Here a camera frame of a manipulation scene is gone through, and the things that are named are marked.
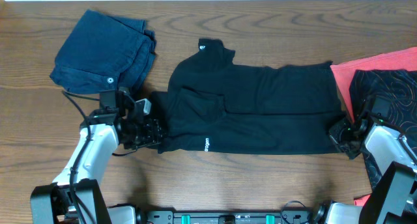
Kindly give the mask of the black t-shirt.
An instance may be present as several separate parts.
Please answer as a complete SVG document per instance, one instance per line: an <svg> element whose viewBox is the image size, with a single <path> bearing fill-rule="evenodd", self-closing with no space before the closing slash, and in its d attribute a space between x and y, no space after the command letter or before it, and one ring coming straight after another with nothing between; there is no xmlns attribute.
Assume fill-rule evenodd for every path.
<svg viewBox="0 0 417 224"><path fill-rule="evenodd" d="M345 113L330 62L281 68L235 64L220 40L202 38L174 69L167 135L159 153L329 154Z"/></svg>

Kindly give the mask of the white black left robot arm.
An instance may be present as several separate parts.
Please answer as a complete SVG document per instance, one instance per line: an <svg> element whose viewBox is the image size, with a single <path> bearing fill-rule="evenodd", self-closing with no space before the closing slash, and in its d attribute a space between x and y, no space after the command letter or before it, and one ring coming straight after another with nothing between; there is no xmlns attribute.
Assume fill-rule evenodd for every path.
<svg viewBox="0 0 417 224"><path fill-rule="evenodd" d="M120 144L130 152L157 147L165 128L157 119L143 122L94 119L80 131L79 143L66 167L49 185L37 186L31 196L34 223L145 223L132 204L108 207L100 183L109 159Z"/></svg>

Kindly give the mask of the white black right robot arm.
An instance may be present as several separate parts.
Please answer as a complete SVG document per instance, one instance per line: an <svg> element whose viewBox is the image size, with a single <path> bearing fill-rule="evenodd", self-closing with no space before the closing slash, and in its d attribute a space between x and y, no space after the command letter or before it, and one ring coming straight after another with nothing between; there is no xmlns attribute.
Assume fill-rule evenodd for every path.
<svg viewBox="0 0 417 224"><path fill-rule="evenodd" d="M329 130L336 148L350 159L371 159L379 181L363 206L333 202L325 223L416 223L416 155L406 134L384 119L369 117L351 124L343 119Z"/></svg>

